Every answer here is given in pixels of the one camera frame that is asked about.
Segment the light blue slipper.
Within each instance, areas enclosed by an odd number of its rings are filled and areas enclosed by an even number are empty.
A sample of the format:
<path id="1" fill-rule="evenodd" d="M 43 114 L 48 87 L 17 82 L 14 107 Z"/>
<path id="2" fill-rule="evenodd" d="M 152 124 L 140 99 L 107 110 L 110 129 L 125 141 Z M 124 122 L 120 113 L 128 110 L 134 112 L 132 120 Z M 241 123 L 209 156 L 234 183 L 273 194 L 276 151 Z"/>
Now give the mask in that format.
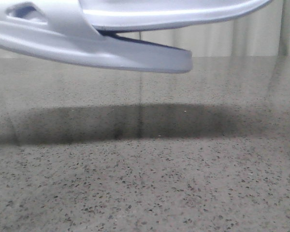
<path id="1" fill-rule="evenodd" d="M 186 73 L 193 66 L 190 51 L 100 34 L 77 0 L 0 0 L 0 48 L 109 69 Z"/>
<path id="2" fill-rule="evenodd" d="M 100 31 L 175 29 L 231 20 L 254 12 L 268 0 L 82 0 L 86 19 Z"/>

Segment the pale grey-green curtain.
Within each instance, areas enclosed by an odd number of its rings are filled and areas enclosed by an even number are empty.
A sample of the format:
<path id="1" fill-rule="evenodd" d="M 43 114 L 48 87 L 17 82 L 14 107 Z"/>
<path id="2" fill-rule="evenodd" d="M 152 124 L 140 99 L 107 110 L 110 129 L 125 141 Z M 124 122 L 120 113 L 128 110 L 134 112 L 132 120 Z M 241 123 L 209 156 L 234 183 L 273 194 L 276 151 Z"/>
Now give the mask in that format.
<path id="1" fill-rule="evenodd" d="M 290 55 L 290 0 L 269 0 L 254 12 L 221 22 L 148 31 L 97 31 L 184 48 L 196 57 Z"/>

